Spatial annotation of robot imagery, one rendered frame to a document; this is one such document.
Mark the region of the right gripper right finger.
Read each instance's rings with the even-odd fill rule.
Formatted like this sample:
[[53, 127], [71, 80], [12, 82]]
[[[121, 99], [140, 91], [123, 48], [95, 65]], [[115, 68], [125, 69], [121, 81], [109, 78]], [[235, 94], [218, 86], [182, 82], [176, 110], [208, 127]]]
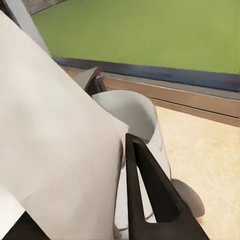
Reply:
[[[210, 240], [146, 143], [125, 135], [129, 240]], [[139, 168], [156, 223], [145, 220]]]

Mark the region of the paper coffee filter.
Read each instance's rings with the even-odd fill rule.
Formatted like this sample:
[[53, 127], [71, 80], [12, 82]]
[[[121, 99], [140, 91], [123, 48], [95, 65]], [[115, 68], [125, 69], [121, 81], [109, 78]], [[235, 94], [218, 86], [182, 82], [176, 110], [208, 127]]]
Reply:
[[0, 10], [0, 240], [113, 240], [128, 130]]

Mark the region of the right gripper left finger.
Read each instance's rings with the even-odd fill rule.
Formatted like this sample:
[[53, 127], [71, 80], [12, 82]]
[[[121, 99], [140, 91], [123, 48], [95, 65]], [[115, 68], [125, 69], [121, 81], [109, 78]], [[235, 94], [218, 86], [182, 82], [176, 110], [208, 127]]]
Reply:
[[25, 211], [2, 240], [50, 240], [50, 238]]

